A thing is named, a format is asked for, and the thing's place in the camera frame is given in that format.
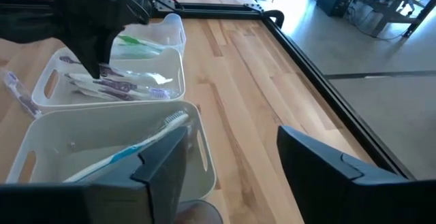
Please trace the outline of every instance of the wooden table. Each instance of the wooden table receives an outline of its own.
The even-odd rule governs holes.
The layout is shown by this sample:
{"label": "wooden table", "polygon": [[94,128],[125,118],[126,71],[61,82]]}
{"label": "wooden table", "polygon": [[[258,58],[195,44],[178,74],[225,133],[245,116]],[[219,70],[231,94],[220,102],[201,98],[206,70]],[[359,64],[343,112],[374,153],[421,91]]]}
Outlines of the wooden table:
{"label": "wooden table", "polygon": [[[218,177],[208,200],[225,223],[303,223],[277,154],[279,125],[371,161],[260,21],[185,19],[183,24],[186,100],[202,115]],[[62,46],[56,39],[21,46],[0,40],[0,65],[32,90]],[[5,89],[0,99],[4,181],[31,119]]]}

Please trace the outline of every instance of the white bin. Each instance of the white bin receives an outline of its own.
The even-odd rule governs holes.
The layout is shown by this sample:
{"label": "white bin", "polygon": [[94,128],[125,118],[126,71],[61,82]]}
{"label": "white bin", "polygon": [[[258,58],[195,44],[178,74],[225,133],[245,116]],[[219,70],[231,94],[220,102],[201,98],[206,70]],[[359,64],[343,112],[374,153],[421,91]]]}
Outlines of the white bin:
{"label": "white bin", "polygon": [[[35,152],[30,182],[63,182],[81,169],[119,152],[143,136],[157,118],[185,110],[193,129],[181,201],[203,199],[216,175],[197,108],[185,101],[51,112],[29,127],[6,183],[16,183],[27,155]],[[78,150],[82,146],[88,150]]]}
{"label": "white bin", "polygon": [[185,52],[186,36],[182,18],[174,13],[168,14],[159,23],[128,25],[120,34],[161,44],[165,48],[174,48],[180,52],[182,58]]}
{"label": "white bin", "polygon": [[[104,101],[95,97],[77,94],[73,91],[77,89],[69,83],[68,78],[59,76],[57,83],[54,84],[53,92],[49,98],[44,93],[46,85],[52,73],[57,71],[76,72],[87,74],[82,65],[67,65],[59,62],[59,57],[69,56],[71,59],[78,61],[76,56],[68,48],[62,48],[56,51],[47,63],[45,70],[42,72],[40,79],[37,81],[32,92],[32,101],[38,105],[41,111],[51,112],[55,110],[66,110],[74,108],[89,108],[95,106],[111,106],[124,103],[145,103],[157,102],[162,100],[141,100],[141,101]],[[165,49],[159,56],[153,59],[143,60],[111,60],[111,65],[125,71],[134,72],[151,72],[163,75],[165,78],[172,78],[173,81],[165,84],[164,88],[176,91],[179,96],[164,101],[182,100],[185,96],[185,76],[181,56],[177,50]]]}

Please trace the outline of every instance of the black metal frame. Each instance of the black metal frame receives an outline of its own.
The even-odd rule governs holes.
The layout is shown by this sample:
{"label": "black metal frame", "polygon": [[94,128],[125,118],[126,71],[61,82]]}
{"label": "black metal frame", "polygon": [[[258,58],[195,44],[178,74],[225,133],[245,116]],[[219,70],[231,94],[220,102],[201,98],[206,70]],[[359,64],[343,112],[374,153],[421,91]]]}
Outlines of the black metal frame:
{"label": "black metal frame", "polygon": [[[52,0],[0,0],[0,7],[8,5],[11,9],[38,8],[45,10],[50,7]],[[407,168],[389,151],[383,142],[371,131],[368,125],[356,114],[351,106],[342,98],[336,89],[325,79],[319,69],[309,60],[303,51],[281,30],[284,21],[282,12],[259,11],[250,5],[222,5],[181,3],[182,9],[176,13],[183,18],[214,18],[234,20],[261,20],[265,27],[272,33],[283,49],[301,68],[302,72],[320,92],[330,107],[353,133],[362,147],[378,166],[400,174],[406,178],[414,179]],[[154,10],[153,17],[161,18],[169,11]]]}

